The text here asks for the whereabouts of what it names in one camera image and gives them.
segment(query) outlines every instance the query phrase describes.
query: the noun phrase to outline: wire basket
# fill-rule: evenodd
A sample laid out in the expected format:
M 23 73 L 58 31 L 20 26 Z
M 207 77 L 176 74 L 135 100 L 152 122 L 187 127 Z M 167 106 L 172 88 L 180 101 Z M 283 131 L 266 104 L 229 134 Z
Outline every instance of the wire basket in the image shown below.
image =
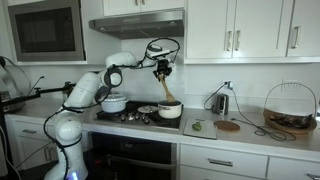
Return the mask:
M 309 87 L 307 87 L 303 84 L 300 84 L 300 85 L 302 87 L 305 87 L 306 89 L 308 89 L 313 95 L 314 103 L 315 103 L 314 117 L 312 116 L 312 114 L 307 115 L 307 116 L 290 115 L 290 114 L 286 114 L 286 113 L 271 111 L 266 108 L 267 100 L 268 100 L 271 92 L 275 88 L 277 88 L 281 85 L 284 85 L 284 84 L 285 83 L 282 83 L 282 84 L 279 84 L 279 85 L 275 86 L 274 88 L 272 88 L 266 97 L 264 111 L 263 111 L 265 123 L 267 125 L 269 125 L 270 127 L 273 127 L 275 129 L 285 131 L 288 133 L 292 133 L 292 134 L 304 134 L 304 133 L 308 133 L 310 131 L 313 131 L 317 127 L 317 121 L 314 119 L 314 117 L 316 117 L 316 108 L 317 108 L 316 97 L 315 97 L 313 91 Z

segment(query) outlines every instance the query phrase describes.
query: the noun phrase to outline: stovetop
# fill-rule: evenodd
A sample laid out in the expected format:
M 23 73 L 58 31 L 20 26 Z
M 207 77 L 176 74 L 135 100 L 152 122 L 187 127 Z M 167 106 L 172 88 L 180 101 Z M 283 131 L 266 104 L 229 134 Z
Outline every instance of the stovetop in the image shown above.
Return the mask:
M 181 116 L 174 119 L 165 119 L 161 117 L 157 111 L 152 113 L 141 113 L 138 111 L 142 106 L 156 106 L 156 102 L 129 101 L 126 109 L 117 113 L 106 113 L 100 111 L 97 113 L 97 119 L 120 124 L 128 124 L 134 126 L 152 126 L 159 128 L 179 129 Z

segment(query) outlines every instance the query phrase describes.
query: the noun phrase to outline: range hood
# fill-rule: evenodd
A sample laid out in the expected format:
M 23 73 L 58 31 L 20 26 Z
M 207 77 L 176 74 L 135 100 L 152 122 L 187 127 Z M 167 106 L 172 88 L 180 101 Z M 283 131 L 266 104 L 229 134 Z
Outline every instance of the range hood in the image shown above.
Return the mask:
M 183 10 L 106 17 L 89 21 L 89 27 L 119 39 L 182 37 Z

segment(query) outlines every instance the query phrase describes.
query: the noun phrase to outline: electric kettle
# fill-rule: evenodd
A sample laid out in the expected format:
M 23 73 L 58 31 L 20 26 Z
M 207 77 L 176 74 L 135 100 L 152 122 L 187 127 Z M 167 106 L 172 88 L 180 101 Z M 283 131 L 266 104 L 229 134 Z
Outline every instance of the electric kettle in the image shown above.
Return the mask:
M 218 94 L 216 98 L 216 103 L 212 109 L 213 113 L 219 115 L 227 115 L 229 109 L 229 96 L 226 94 Z

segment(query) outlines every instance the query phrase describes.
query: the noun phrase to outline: pot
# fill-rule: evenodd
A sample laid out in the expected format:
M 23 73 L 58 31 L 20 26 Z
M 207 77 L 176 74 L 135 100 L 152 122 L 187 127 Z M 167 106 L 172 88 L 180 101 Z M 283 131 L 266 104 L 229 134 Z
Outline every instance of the pot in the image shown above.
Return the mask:
M 158 108 L 159 115 L 166 119 L 177 118 L 181 115 L 182 112 L 182 104 L 179 101 L 160 101 L 158 103 Z
M 123 111 L 128 101 L 127 97 L 122 94 L 110 94 L 101 102 L 101 107 L 104 112 L 116 113 Z

